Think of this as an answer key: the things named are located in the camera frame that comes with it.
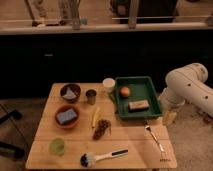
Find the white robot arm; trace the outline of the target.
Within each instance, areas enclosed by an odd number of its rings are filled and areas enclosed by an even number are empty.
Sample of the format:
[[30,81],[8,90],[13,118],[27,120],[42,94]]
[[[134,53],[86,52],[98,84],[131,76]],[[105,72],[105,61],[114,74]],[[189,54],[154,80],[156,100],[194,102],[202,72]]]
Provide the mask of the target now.
[[205,84],[208,70],[200,63],[192,63],[166,74],[166,87],[160,93],[162,122],[170,125],[185,102],[194,104],[198,111],[213,119],[213,88]]

